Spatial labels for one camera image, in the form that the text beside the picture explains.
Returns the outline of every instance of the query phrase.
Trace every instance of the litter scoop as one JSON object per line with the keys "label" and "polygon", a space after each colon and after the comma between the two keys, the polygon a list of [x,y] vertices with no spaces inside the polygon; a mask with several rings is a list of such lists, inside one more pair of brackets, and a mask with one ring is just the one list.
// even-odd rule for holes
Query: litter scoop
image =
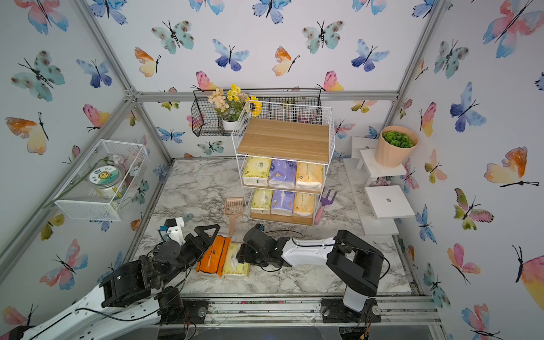
{"label": "litter scoop", "polygon": [[244,213],[244,198],[235,197],[226,199],[225,201],[225,215],[231,219],[231,226],[228,230],[228,235],[232,237],[234,235],[234,227],[236,226],[236,217]]}

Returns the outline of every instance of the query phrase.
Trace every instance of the jar lid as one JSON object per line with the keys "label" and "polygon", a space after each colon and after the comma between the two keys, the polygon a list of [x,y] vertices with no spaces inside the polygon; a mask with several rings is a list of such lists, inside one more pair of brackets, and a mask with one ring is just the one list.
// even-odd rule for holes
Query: jar lid
{"label": "jar lid", "polygon": [[89,174],[89,182],[102,188],[112,186],[121,179],[121,172],[113,165],[105,165],[96,168]]}

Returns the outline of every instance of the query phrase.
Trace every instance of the wooden shelf board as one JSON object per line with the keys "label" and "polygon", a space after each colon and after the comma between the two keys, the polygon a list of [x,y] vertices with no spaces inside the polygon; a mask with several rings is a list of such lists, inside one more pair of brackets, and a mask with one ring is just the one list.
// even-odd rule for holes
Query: wooden shelf board
{"label": "wooden shelf board", "polygon": [[300,225],[306,225],[306,226],[313,225],[313,217],[281,216],[281,215],[267,215],[267,214],[257,214],[257,213],[250,213],[249,217],[256,220],[263,220],[263,221],[270,221],[270,222],[300,224]]}
{"label": "wooden shelf board", "polygon": [[329,127],[252,118],[238,154],[329,163]]}

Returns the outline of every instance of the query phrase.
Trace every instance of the yellow tissue pack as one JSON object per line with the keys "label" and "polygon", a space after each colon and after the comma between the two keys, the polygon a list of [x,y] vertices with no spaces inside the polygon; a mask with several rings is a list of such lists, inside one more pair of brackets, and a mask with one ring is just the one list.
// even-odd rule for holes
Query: yellow tissue pack
{"label": "yellow tissue pack", "polygon": [[247,186],[267,187],[271,163],[270,158],[249,157],[242,175],[244,184]]}
{"label": "yellow tissue pack", "polygon": [[273,191],[270,189],[255,189],[253,201],[251,202],[251,212],[270,215],[272,193]]}
{"label": "yellow tissue pack", "polygon": [[295,193],[295,205],[293,215],[300,217],[313,216],[313,210],[316,206],[316,196],[305,193]]}
{"label": "yellow tissue pack", "polygon": [[295,189],[321,192],[323,186],[323,166],[313,163],[296,164]]}

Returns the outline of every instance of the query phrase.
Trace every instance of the peach flower pot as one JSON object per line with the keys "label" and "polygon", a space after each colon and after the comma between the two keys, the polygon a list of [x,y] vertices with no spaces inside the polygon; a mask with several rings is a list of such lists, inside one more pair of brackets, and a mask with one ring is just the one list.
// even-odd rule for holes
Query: peach flower pot
{"label": "peach flower pot", "polygon": [[[389,144],[382,136],[385,132],[388,131],[398,131],[400,133],[406,134],[408,138],[412,140],[413,147],[403,148]],[[408,157],[408,155],[416,148],[417,143],[417,136],[410,129],[402,126],[387,126],[380,132],[380,136],[378,138],[378,147],[376,148],[376,154],[374,155],[374,158],[376,158],[376,161],[381,165],[394,168]]]}

